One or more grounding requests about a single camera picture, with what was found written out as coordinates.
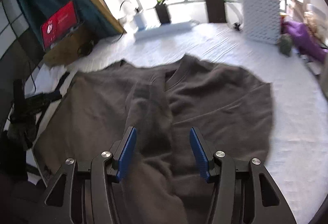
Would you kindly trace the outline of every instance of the white bed sheet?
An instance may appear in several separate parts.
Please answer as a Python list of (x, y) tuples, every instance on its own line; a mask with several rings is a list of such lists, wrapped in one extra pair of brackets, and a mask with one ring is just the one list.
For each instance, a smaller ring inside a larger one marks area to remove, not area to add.
[[(126, 34), (114, 44), (109, 39), (100, 41), (89, 56), (69, 65), (72, 73), (61, 92), (66, 93), (77, 70), (100, 70), (122, 58), (138, 67), (151, 67), (179, 60), (185, 53), (243, 66), (272, 83), (274, 127), (265, 166), (297, 223), (307, 224), (328, 192), (328, 105), (317, 81), (295, 54), (285, 57), (276, 46), (247, 40), (226, 24), (201, 24), (188, 33), (136, 43), (133, 35)], [(47, 111), (39, 135), (58, 104)]]

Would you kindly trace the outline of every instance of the black cloth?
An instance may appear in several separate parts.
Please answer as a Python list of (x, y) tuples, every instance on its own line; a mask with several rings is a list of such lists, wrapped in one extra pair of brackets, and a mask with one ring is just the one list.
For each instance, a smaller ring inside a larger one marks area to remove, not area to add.
[(34, 153), (55, 173), (66, 158), (94, 158), (128, 126), (137, 143), (128, 174), (114, 185), (125, 223), (204, 223), (213, 185), (198, 173), (189, 131), (216, 150), (262, 161), (272, 128), (270, 84), (247, 70), (192, 56), (136, 68), (125, 61), (78, 72)]

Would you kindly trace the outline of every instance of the white plastic basket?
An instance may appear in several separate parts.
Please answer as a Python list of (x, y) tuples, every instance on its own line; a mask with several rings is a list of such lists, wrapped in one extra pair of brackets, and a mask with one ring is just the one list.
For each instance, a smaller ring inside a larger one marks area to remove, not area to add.
[(253, 40), (276, 44), (280, 36), (280, 0), (243, 0), (244, 32)]

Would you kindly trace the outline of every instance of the red box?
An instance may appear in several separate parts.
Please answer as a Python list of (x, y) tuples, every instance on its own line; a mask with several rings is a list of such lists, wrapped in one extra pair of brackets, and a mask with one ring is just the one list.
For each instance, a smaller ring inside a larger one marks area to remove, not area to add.
[(69, 29), (77, 25), (73, 1), (60, 8), (41, 26), (44, 48), (47, 49), (56, 40), (66, 35)]

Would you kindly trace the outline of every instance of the black clamp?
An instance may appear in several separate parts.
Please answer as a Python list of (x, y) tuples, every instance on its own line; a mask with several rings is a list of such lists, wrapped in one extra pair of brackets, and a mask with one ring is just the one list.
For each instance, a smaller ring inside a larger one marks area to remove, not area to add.
[(196, 127), (189, 138), (200, 175), (207, 183), (214, 182), (206, 224), (296, 224), (284, 196), (259, 159), (245, 162), (216, 151)]
[(86, 211), (86, 182), (89, 182), (93, 223), (119, 224), (112, 183), (119, 183), (125, 176), (136, 139), (136, 129), (128, 127), (122, 140), (92, 160), (77, 163), (68, 158), (51, 179), (29, 223), (89, 223)]

